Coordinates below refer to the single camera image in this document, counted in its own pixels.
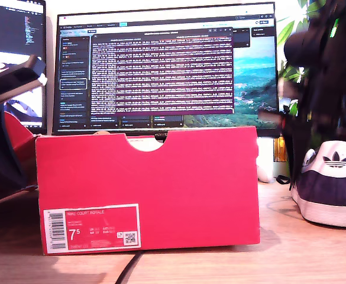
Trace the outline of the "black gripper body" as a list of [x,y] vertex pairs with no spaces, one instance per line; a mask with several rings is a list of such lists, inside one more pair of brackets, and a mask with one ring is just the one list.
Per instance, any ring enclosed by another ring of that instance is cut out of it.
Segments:
[[0,72],[0,104],[27,91],[45,85],[46,64],[36,55],[21,64]]

